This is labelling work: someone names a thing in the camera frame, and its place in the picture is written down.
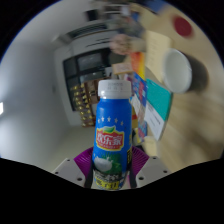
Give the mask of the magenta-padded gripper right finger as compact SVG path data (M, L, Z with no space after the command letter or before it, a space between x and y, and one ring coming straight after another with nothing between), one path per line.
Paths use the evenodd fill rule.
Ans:
M169 169L157 156L148 156L137 147L132 147L130 187L140 188L170 174Z

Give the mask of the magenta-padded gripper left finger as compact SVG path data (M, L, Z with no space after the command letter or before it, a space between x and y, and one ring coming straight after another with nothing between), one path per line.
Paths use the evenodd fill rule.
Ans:
M93 183L92 152L93 148L89 148L73 159L64 159L53 170L53 174L78 186L91 188Z

